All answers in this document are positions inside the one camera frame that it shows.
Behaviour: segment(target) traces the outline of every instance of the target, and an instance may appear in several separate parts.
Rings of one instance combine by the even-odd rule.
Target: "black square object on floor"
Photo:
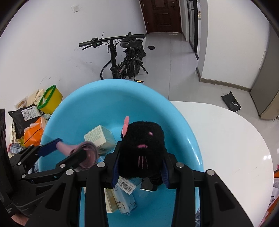
[[[156,49],[155,46],[148,46],[148,48],[149,48],[150,50],[155,50],[155,49]]]
[[[226,94],[224,96],[221,96],[229,110],[233,112],[237,112],[241,109],[240,104],[236,101],[235,97],[233,96],[232,92],[229,94]]]

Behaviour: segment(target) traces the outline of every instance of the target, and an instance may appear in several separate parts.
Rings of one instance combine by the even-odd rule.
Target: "black stuffed toy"
[[[119,148],[119,175],[126,178],[149,178],[153,185],[161,185],[160,169],[165,150],[164,132],[154,122],[124,120]]]

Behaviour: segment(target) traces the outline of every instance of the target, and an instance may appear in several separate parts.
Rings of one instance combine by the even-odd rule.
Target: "glass door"
[[[188,16],[189,16],[189,42],[197,57],[198,50],[198,5],[197,0],[187,0]]]

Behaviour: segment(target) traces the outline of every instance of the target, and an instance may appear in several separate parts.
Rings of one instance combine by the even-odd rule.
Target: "small cardboard box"
[[[88,132],[84,136],[84,140],[94,143],[98,149],[99,154],[107,153],[116,146],[113,134],[102,125],[99,125]]]
[[[122,189],[120,189],[118,184],[115,185],[112,193],[118,205],[120,213],[128,214],[137,206],[133,194],[127,194]]]
[[[105,188],[105,206],[107,208],[107,213],[113,213],[114,211],[118,210],[112,189],[109,188]]]

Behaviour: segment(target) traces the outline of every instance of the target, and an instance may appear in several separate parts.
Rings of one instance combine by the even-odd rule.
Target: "handlebar grip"
[[[91,45],[91,40],[87,42],[82,42],[79,44],[79,47]]]
[[[145,34],[132,35],[132,37],[136,39],[141,39],[141,38],[145,38]]]

